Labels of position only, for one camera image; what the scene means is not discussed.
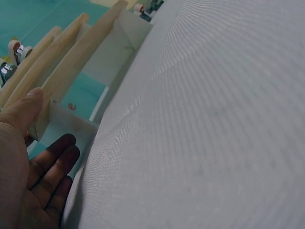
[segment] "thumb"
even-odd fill
[[[41,111],[43,93],[41,88],[32,89],[27,96],[9,106],[0,114],[0,123],[6,123],[25,134]]]

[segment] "finger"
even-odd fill
[[[0,114],[0,122],[13,126],[23,135],[39,115],[42,102],[43,93],[41,88],[34,88],[27,96],[5,109]]]
[[[25,136],[24,136],[25,145],[26,145],[27,147],[29,147],[30,144],[33,143],[33,141],[34,141],[33,138],[31,138],[30,135],[29,135],[29,133],[27,132],[27,133],[25,134]]]
[[[76,146],[69,146],[46,175],[31,190],[40,202],[41,208],[46,207],[59,182],[69,173],[79,156],[79,149]]]
[[[58,185],[54,195],[49,201],[45,211],[49,217],[59,226],[61,216],[68,197],[68,193],[72,186],[72,178],[65,176]]]
[[[51,168],[64,150],[69,146],[75,145],[75,143],[76,139],[73,135],[63,135],[46,150],[33,158],[30,161],[27,188],[32,189],[38,180]]]

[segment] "teal surface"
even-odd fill
[[[12,37],[34,46],[55,25],[64,29],[83,12],[93,24],[108,10],[89,0],[2,0],[1,7],[0,57]]]

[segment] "hand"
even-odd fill
[[[0,114],[0,228],[58,228],[80,152],[64,135],[29,161],[27,130],[43,101],[36,88]]]

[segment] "beige wooden board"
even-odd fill
[[[20,63],[13,77],[11,77],[0,91],[0,107],[3,107],[10,95],[13,93],[19,82],[22,80],[26,72],[31,68],[35,61],[54,41],[55,36],[61,33],[61,28],[55,26],[44,38],[33,48],[30,55]]]
[[[115,19],[127,6],[120,0],[110,8],[78,42],[69,50],[54,72],[42,86],[44,99],[40,117],[31,128],[30,135],[40,139],[49,122],[49,103],[53,99],[60,102],[67,90],[91,58],[97,47],[108,36]]]
[[[4,109],[24,97],[34,86],[38,77],[50,71],[50,68],[54,66],[54,63],[68,51],[67,47],[75,42],[81,24],[87,22],[88,19],[89,16],[87,14],[81,14],[52,42],[52,44],[49,45],[15,88],[4,105]]]

